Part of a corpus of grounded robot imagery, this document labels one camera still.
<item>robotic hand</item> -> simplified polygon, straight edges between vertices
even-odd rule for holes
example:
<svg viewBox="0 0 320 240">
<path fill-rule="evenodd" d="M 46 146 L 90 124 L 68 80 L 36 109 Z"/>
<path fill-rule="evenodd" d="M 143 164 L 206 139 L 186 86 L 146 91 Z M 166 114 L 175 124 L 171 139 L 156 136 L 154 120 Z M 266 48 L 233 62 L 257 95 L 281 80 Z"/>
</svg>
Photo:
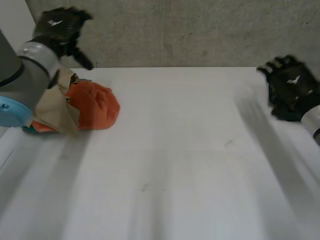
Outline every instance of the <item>robotic hand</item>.
<svg viewBox="0 0 320 240">
<path fill-rule="evenodd" d="M 0 32 L 0 126 L 21 127 L 32 117 L 47 88 L 57 84 L 60 59 L 73 56 L 88 70 L 90 60 L 77 47 L 80 30 L 92 17 L 73 7 L 45 11 L 33 39 L 17 54 Z"/>
<path fill-rule="evenodd" d="M 268 84 L 271 114 L 279 120 L 301 122 L 320 145 L 320 84 L 304 63 L 293 56 L 276 57 L 257 68 Z"/>
</svg>

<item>white table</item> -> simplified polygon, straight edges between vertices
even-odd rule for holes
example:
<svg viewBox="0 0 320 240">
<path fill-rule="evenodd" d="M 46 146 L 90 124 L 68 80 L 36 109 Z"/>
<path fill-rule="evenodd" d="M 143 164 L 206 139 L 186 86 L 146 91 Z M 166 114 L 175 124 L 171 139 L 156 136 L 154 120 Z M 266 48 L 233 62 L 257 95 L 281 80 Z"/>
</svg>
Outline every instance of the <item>white table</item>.
<svg viewBox="0 0 320 240">
<path fill-rule="evenodd" d="M 119 117 L 77 140 L 9 130 L 1 240 L 319 239 L 319 148 L 272 119 L 253 67 L 75 72 Z"/>
</svg>

